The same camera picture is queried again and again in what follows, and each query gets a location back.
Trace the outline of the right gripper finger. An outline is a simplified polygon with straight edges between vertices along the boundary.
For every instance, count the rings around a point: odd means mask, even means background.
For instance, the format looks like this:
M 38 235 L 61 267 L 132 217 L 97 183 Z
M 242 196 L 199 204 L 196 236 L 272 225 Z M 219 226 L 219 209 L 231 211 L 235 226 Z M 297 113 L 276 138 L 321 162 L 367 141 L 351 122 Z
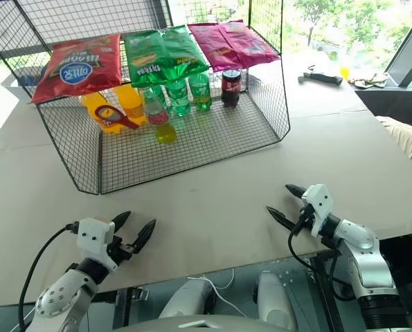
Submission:
M 279 223 L 282 227 L 292 231 L 296 224 L 290 221 L 282 212 L 278 211 L 274 207 L 267 206 L 266 207 L 268 213 L 274 218 L 274 220 Z
M 285 187 L 293 196 L 298 199 L 302 199 L 304 193 L 307 190 L 305 187 L 301 187 L 300 185 L 295 184 L 286 184 Z

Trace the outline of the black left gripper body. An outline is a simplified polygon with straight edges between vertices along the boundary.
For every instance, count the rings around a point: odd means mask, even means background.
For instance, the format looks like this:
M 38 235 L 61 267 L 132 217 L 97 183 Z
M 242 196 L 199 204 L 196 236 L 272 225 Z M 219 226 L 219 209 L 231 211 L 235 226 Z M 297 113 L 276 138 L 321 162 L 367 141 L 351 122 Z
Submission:
M 113 241 L 107 246 L 107 254 L 113 262 L 119 266 L 123 261 L 128 261 L 135 255 L 139 243 L 139 238 L 133 243 L 123 243 L 123 239 L 116 235 L 113 236 Z

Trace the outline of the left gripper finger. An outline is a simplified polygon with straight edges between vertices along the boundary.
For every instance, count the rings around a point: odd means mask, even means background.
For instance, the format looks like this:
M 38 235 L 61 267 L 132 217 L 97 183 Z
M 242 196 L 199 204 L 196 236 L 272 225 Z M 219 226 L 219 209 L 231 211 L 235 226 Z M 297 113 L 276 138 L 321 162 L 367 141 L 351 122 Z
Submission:
M 149 241 L 156 225 L 156 219 L 148 222 L 138 233 L 136 240 L 132 244 L 132 254 L 137 255 L 144 245 Z
M 132 212 L 130 210 L 121 212 L 110 221 L 110 223 L 114 225 L 113 237 L 116 237 L 116 233 L 124 226 L 131 214 Z

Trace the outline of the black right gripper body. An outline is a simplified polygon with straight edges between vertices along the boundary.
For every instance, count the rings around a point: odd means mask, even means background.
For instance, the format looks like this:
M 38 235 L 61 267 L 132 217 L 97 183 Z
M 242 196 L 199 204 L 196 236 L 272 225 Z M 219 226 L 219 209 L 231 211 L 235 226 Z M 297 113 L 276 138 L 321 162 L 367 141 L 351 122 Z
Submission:
M 311 228 L 313 224 L 315 209 L 312 204 L 307 204 L 300 210 L 297 226 L 300 228 Z

